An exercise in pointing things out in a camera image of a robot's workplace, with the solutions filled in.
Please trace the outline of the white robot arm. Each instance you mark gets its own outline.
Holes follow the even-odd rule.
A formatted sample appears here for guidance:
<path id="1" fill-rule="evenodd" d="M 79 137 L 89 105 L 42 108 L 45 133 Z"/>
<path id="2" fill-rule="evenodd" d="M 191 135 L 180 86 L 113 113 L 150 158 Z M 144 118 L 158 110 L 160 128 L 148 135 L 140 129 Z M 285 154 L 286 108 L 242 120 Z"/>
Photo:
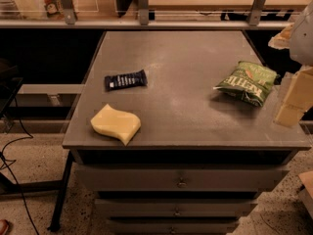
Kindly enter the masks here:
<path id="1" fill-rule="evenodd" d="M 289 49 L 291 59 L 301 64 L 300 70 L 281 86 L 285 91 L 275 116 L 276 123 L 291 127 L 313 107 L 313 1 L 294 23 L 272 37 L 268 46 Z"/>

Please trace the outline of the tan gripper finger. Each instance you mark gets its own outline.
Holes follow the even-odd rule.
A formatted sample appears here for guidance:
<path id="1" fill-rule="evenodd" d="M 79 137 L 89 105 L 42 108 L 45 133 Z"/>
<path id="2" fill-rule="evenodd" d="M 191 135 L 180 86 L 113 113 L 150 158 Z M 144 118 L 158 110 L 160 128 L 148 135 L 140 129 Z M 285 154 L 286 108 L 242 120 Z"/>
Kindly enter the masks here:
<path id="1" fill-rule="evenodd" d="M 295 126 L 313 107 L 313 67 L 302 66 L 295 74 L 287 73 L 281 83 L 280 99 L 275 122 Z"/>
<path id="2" fill-rule="evenodd" d="M 268 46 L 274 49 L 289 49 L 292 27 L 293 24 L 290 24 L 273 36 L 268 42 Z"/>

